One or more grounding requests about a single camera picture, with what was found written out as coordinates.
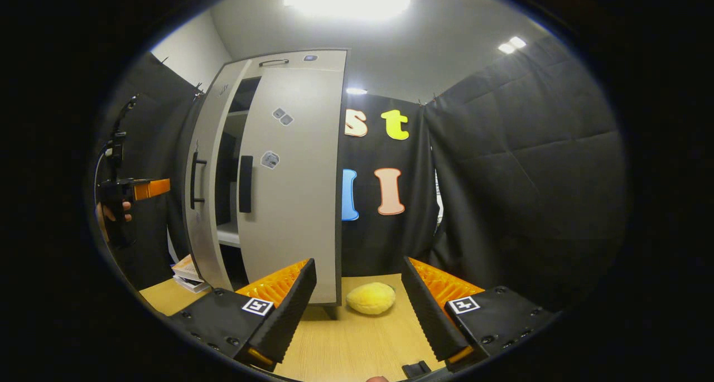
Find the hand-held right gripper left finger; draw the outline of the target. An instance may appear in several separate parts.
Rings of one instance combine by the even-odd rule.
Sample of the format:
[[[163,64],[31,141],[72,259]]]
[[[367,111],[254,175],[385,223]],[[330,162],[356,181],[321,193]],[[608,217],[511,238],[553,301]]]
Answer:
[[[284,360],[316,282],[315,261],[308,258],[237,291],[212,288],[170,319],[199,344],[273,371]]]

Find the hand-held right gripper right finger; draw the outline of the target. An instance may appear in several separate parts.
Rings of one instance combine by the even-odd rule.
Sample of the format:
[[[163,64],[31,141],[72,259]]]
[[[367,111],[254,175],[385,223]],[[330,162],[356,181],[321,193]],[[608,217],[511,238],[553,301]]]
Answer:
[[[403,258],[401,281],[433,354],[449,371],[512,350],[556,316],[511,288],[480,288],[415,258]]]

